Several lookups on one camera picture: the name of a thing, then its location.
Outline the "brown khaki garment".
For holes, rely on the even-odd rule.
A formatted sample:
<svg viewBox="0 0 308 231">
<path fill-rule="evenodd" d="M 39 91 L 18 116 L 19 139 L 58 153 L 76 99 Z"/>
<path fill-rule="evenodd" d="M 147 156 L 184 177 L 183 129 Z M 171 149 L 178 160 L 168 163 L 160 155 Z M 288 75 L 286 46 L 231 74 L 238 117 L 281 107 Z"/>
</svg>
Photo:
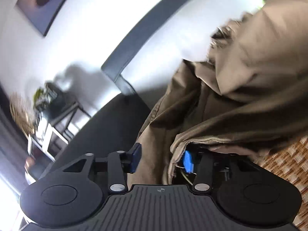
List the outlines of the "brown khaki garment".
<svg viewBox="0 0 308 231">
<path fill-rule="evenodd" d="M 140 129 L 128 183 L 170 184 L 189 145 L 261 156 L 307 134 L 307 0 L 268 0 L 182 61 Z"/>
</svg>

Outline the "black side table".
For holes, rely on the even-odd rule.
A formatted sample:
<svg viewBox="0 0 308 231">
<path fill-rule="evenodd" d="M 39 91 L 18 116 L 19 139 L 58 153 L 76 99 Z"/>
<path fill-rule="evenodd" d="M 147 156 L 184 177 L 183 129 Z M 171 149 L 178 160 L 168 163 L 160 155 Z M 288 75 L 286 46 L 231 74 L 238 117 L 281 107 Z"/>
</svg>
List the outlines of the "black side table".
<svg viewBox="0 0 308 231">
<path fill-rule="evenodd" d="M 68 126 L 72 122 L 75 114 L 78 111 L 81 111 L 88 118 L 91 118 L 91 115 L 88 114 L 81 103 L 71 92 L 62 91 L 56 84 L 53 82 L 46 82 L 44 87 L 48 90 L 50 97 L 52 98 L 50 105 L 39 112 L 35 109 L 37 114 L 37 120 L 46 119 L 47 123 L 52 127 L 56 128 L 65 118 L 68 118 L 66 124 L 59 133 L 68 141 L 72 140 L 75 135 L 68 129 Z"/>
</svg>

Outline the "woven bamboo seat mat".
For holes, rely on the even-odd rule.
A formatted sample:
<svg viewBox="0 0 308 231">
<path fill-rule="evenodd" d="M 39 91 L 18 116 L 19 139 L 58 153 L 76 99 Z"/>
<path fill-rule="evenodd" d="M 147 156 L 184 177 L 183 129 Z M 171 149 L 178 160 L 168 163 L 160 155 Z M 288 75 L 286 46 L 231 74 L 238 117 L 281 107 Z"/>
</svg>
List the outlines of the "woven bamboo seat mat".
<svg viewBox="0 0 308 231">
<path fill-rule="evenodd" d="M 302 196 L 301 208 L 293 223 L 299 230 L 307 230 L 307 180 L 308 180 L 307 137 L 273 155 L 255 160 L 255 163 L 297 187 Z"/>
</svg>

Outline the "green potted plant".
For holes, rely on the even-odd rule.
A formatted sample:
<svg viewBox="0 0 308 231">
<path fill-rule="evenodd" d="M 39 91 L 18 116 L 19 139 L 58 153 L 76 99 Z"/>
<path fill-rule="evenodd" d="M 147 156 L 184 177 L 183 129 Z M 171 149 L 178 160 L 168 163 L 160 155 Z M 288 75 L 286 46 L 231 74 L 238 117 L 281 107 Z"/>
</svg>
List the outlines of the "green potted plant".
<svg viewBox="0 0 308 231">
<path fill-rule="evenodd" d="M 33 108 L 39 112 L 45 110 L 51 103 L 48 90 L 43 87 L 39 87 L 33 95 Z"/>
</svg>

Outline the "dark framed wall picture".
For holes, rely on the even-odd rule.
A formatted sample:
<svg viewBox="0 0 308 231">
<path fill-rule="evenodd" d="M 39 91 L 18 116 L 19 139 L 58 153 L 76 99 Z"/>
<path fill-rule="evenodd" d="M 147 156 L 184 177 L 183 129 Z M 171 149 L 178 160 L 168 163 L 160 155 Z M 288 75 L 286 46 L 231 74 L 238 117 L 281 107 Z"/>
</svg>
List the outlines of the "dark framed wall picture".
<svg viewBox="0 0 308 231">
<path fill-rule="evenodd" d="M 66 0 L 17 0 L 17 6 L 33 26 L 46 36 Z"/>
</svg>

